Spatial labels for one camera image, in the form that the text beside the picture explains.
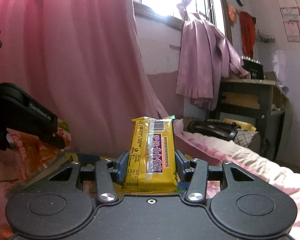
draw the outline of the food package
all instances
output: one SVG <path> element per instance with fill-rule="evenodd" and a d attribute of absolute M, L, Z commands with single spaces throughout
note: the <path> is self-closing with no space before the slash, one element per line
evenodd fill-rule
<path fill-rule="evenodd" d="M 16 152 L 17 171 L 22 181 L 29 181 L 43 171 L 55 159 L 56 154 L 63 151 L 42 142 L 37 136 L 12 129 L 7 131 L 7 140 Z M 56 134 L 64 139 L 66 148 L 69 147 L 71 136 L 65 122 L 58 120 Z"/>
<path fill-rule="evenodd" d="M 133 119 L 129 161 L 122 189 L 128 192 L 177 189 L 173 142 L 174 116 Z"/>

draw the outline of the hanging red garment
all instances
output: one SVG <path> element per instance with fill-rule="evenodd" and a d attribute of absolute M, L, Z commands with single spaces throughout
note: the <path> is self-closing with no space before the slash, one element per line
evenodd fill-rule
<path fill-rule="evenodd" d="M 240 12 L 240 25 L 243 55 L 253 58 L 253 46 L 256 42 L 256 28 L 253 17 L 247 12 Z"/>

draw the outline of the metal bolt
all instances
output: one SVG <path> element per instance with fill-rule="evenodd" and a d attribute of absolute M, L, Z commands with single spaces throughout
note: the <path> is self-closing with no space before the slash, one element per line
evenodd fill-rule
<path fill-rule="evenodd" d="M 203 195 L 201 193 L 194 192 L 194 193 L 188 194 L 187 198 L 192 200 L 192 201 L 198 201 L 198 200 L 203 199 Z"/>
<path fill-rule="evenodd" d="M 100 195 L 100 199 L 103 201 L 113 201 L 115 198 L 116 195 L 112 193 L 103 193 Z"/>
<path fill-rule="evenodd" d="M 157 201 L 155 200 L 155 199 L 148 199 L 147 200 L 147 202 L 149 203 L 149 204 L 154 204 L 154 203 L 156 203 Z"/>

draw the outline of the barcode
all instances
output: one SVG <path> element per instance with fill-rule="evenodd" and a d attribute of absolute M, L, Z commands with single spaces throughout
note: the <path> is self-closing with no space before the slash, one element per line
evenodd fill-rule
<path fill-rule="evenodd" d="M 164 121 L 154 121 L 154 131 L 164 131 Z"/>

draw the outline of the tied curtain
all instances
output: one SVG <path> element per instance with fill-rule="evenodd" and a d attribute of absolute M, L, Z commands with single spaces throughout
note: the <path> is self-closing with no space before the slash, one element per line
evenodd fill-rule
<path fill-rule="evenodd" d="M 0 0 L 0 83 L 69 123 L 71 150 L 116 157 L 132 122 L 166 117 L 143 69 L 132 0 Z"/>

